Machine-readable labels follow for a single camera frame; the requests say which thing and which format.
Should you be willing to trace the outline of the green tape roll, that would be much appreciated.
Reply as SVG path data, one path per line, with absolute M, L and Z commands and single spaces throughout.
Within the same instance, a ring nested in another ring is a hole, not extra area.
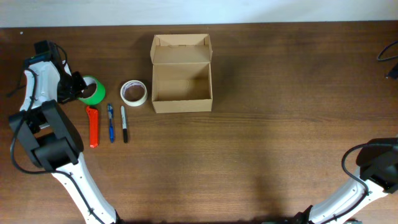
M 106 90 L 104 85 L 92 76 L 85 76 L 83 80 L 87 88 L 81 91 L 82 96 L 78 99 L 90 106 L 99 104 L 105 98 Z

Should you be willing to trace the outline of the orange utility knife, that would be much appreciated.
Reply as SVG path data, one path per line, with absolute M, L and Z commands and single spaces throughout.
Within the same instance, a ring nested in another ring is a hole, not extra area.
M 89 119 L 90 147 L 96 148 L 99 144 L 99 113 L 98 110 L 90 106 L 86 107 Z

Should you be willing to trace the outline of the blue pen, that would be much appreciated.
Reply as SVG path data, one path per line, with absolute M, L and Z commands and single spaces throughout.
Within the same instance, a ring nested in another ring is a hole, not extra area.
M 107 111 L 108 111 L 108 123 L 109 123 L 109 139 L 110 142 L 113 143 L 115 139 L 114 124 L 113 124 L 114 111 L 111 103 L 107 104 Z

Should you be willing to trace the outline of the black sharpie marker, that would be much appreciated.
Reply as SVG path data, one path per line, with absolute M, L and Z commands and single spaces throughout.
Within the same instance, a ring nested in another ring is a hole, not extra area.
M 121 106 L 121 119 L 122 119 L 122 129 L 123 129 L 123 141 L 124 143 L 128 143 L 126 111 L 123 105 Z

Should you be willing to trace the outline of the white masking tape roll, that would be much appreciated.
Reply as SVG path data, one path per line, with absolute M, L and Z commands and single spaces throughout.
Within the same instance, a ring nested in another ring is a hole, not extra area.
M 137 107 L 145 103 L 148 92 L 144 83 L 139 80 L 129 80 L 120 89 L 120 95 L 128 106 Z

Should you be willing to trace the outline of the brown cardboard box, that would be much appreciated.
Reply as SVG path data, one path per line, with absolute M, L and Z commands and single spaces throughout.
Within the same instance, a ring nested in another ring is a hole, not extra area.
M 212 110 L 212 54 L 209 34 L 154 36 L 150 57 L 156 113 Z

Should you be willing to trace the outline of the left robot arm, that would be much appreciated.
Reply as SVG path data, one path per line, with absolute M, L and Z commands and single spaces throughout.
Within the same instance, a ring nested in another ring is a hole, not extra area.
M 86 223 L 122 223 L 88 171 L 84 144 L 61 105 L 81 100 L 89 116 L 90 146 L 99 143 L 99 113 L 104 86 L 68 66 L 66 51 L 55 42 L 35 43 L 35 54 L 24 60 L 25 97 L 19 112 L 9 117 L 13 166 L 29 175 L 50 174 L 68 192 Z

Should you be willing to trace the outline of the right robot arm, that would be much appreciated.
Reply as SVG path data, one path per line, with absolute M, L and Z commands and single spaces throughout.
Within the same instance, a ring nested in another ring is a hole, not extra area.
M 349 179 L 326 200 L 297 213 L 291 223 L 346 223 L 371 202 L 397 192 L 397 138 L 376 138 L 348 149 L 341 168 Z

